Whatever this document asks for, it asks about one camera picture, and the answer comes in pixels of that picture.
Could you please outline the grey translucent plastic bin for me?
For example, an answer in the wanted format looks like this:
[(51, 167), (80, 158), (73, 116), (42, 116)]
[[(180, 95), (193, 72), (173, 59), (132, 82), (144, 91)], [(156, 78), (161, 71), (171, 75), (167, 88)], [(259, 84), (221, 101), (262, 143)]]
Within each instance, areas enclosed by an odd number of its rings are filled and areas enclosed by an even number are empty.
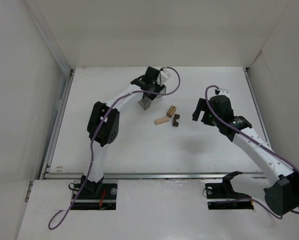
[(150, 92), (158, 93), (158, 94), (161, 94), (161, 95), (156, 95), (156, 94), (153, 94), (153, 93), (143, 93), (142, 99), (140, 101), (138, 101), (138, 104), (145, 111), (150, 108), (151, 103), (155, 98), (161, 98), (163, 96), (163, 94), (166, 93), (167, 88), (164, 84), (159, 85), (158, 83), (156, 83), (154, 86), (150, 86), (146, 90), (150, 91)]

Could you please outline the striped brown wood block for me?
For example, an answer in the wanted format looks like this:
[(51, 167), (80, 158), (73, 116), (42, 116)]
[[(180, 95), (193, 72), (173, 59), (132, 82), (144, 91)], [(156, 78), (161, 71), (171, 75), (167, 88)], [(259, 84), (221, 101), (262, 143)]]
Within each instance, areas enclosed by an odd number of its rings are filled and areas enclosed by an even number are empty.
[(174, 106), (174, 105), (172, 105), (172, 106), (168, 109), (168, 111), (167, 111), (167, 113), (166, 113), (166, 116), (169, 117), (169, 118), (171, 118), (171, 117), (175, 114), (176, 110), (177, 110), (177, 107)]

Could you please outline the dark wood arch block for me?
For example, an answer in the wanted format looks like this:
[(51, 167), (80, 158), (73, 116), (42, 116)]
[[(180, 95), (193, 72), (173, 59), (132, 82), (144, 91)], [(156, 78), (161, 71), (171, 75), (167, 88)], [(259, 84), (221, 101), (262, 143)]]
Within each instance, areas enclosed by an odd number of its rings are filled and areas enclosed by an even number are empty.
[(173, 116), (173, 122), (172, 122), (173, 127), (179, 126), (179, 119), (180, 119), (180, 115), (175, 113)]

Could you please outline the light wood rectangular block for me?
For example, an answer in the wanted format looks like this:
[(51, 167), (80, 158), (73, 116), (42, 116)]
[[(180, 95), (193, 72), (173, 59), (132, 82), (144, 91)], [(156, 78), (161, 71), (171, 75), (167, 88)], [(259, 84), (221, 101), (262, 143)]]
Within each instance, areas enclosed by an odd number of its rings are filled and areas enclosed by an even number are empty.
[(169, 120), (170, 120), (170, 118), (168, 116), (164, 116), (164, 117), (155, 119), (154, 123), (155, 123), (155, 125), (160, 125), (160, 124), (168, 122)]

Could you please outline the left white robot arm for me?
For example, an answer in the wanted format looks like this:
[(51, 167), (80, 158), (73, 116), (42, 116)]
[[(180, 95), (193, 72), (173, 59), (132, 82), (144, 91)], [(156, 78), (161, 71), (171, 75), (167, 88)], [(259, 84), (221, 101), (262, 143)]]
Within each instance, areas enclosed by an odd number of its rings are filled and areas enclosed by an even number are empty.
[(80, 178), (82, 189), (96, 197), (102, 190), (104, 165), (108, 146), (119, 133), (120, 116), (133, 104), (142, 104), (147, 110), (155, 98), (166, 95), (165, 82), (170, 74), (164, 67), (149, 66), (145, 74), (135, 78), (117, 97), (107, 101), (97, 101), (92, 108), (87, 124), (90, 139), (91, 160)]

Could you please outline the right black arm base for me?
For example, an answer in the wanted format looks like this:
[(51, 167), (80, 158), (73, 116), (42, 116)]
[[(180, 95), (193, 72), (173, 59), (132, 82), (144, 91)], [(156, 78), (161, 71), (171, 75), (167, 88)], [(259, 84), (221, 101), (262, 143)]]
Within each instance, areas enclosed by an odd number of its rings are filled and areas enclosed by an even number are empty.
[(254, 210), (251, 197), (247, 194), (234, 191), (231, 180), (243, 173), (234, 171), (225, 175), (221, 182), (210, 181), (205, 183), (204, 191), (209, 210)]

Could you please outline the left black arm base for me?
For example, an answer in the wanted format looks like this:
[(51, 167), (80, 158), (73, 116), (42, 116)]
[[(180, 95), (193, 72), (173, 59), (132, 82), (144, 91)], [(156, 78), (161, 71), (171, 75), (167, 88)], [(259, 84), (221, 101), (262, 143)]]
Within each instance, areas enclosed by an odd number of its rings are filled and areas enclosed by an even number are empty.
[(92, 185), (86, 183), (76, 201), (72, 204), (71, 210), (83, 211), (113, 211), (117, 208), (118, 182), (103, 180), (97, 184), (94, 192), (87, 187)]

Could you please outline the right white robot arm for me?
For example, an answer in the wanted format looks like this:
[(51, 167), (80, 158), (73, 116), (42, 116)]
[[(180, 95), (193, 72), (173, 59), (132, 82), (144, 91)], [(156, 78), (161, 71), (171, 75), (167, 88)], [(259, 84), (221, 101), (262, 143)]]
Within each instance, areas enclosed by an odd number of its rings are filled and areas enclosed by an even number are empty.
[(249, 195), (265, 202), (278, 216), (293, 212), (299, 207), (299, 169), (283, 161), (258, 136), (252, 124), (243, 116), (235, 116), (230, 99), (216, 95), (209, 100), (200, 98), (192, 120), (215, 126), (230, 142), (245, 152), (261, 169), (267, 181), (262, 182), (234, 171), (222, 179), (222, 190), (227, 199)]

